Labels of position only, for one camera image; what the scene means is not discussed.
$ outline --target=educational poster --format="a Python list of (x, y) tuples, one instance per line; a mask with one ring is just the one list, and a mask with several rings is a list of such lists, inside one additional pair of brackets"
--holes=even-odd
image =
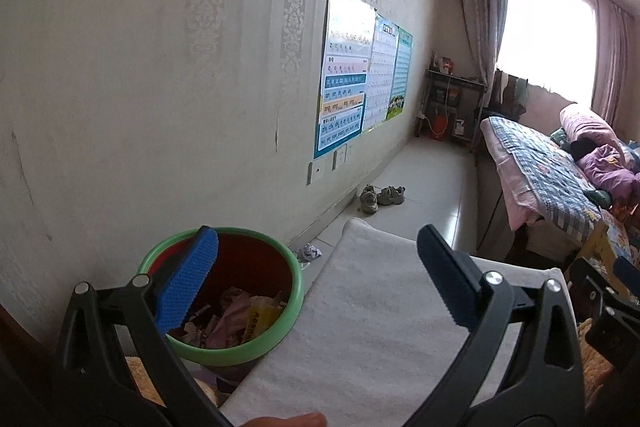
[(391, 87), (386, 119), (391, 120), (394, 116), (402, 113), (404, 107), (404, 97), (406, 96), (406, 84), (409, 80), (409, 64), (411, 63), (411, 47), (414, 37), (411, 33), (398, 28), (398, 54), (396, 55), (396, 68), (394, 70), (394, 81)]
[(314, 158), (362, 131), (375, 19), (361, 0), (329, 0)]
[(377, 14), (366, 86), (363, 131), (373, 129), (385, 121), (397, 51), (398, 26)]

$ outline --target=sneaker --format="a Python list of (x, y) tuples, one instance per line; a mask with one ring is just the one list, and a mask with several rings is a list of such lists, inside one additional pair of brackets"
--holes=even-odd
[(376, 190), (368, 185), (360, 194), (360, 208), (365, 214), (375, 214), (378, 211)]
[(383, 188), (378, 194), (378, 203), (383, 205), (404, 203), (404, 187)]

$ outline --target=garbage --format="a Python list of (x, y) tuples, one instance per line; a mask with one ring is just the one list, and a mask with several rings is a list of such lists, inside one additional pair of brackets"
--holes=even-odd
[(299, 261), (313, 261), (320, 257), (322, 252), (319, 248), (314, 247), (311, 243), (307, 243), (303, 248), (300, 248), (296, 251), (296, 256)]
[(282, 292), (273, 299), (255, 296), (231, 286), (220, 296), (220, 315), (214, 313), (211, 304), (206, 304), (190, 315), (182, 328), (169, 334), (194, 347), (224, 349), (239, 346), (259, 337), (280, 317), (287, 304), (283, 297)]
[(251, 295), (247, 292), (241, 292), (240, 295), (233, 299), (211, 333), (207, 335), (204, 347), (207, 347), (207, 349), (224, 349), (225, 347), (234, 347), (240, 344), (242, 336), (239, 337), (238, 332), (246, 328), (251, 299)]
[(268, 297), (251, 297), (249, 308), (249, 320), (242, 336), (242, 343), (252, 341), (259, 337), (280, 317), (284, 306), (282, 295), (278, 293), (273, 299)]

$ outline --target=sunlight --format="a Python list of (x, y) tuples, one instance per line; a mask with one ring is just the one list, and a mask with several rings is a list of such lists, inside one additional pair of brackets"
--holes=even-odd
[(584, 0), (509, 0), (496, 67), (591, 107), (597, 34)]

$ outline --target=purple clothing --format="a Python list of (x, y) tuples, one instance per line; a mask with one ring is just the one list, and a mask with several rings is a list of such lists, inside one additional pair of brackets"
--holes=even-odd
[(620, 165), (620, 154), (610, 145), (601, 145), (577, 162), (587, 179), (606, 190), (614, 201), (640, 203), (640, 174)]

